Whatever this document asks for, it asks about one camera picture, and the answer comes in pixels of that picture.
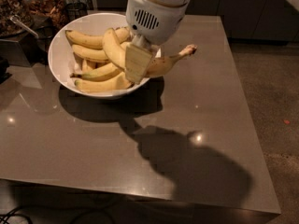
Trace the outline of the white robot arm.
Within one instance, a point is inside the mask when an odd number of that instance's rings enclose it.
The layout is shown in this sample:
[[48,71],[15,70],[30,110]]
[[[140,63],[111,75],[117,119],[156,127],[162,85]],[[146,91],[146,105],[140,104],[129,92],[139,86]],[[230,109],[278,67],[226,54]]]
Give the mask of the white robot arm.
[[138,84],[149,77],[156,50],[179,28],[184,16],[218,15],[226,34],[236,39],[296,41],[296,0],[128,0],[126,20],[134,34],[125,54],[126,77]]

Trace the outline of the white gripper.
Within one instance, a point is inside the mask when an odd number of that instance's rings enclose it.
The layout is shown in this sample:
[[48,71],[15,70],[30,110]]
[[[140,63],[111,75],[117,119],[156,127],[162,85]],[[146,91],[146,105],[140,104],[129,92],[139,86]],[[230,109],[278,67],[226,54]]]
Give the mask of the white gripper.
[[[135,35],[162,45],[178,29],[188,4],[189,0],[128,0],[126,20]],[[139,84],[152,59],[150,51],[130,43],[125,51],[126,78]]]

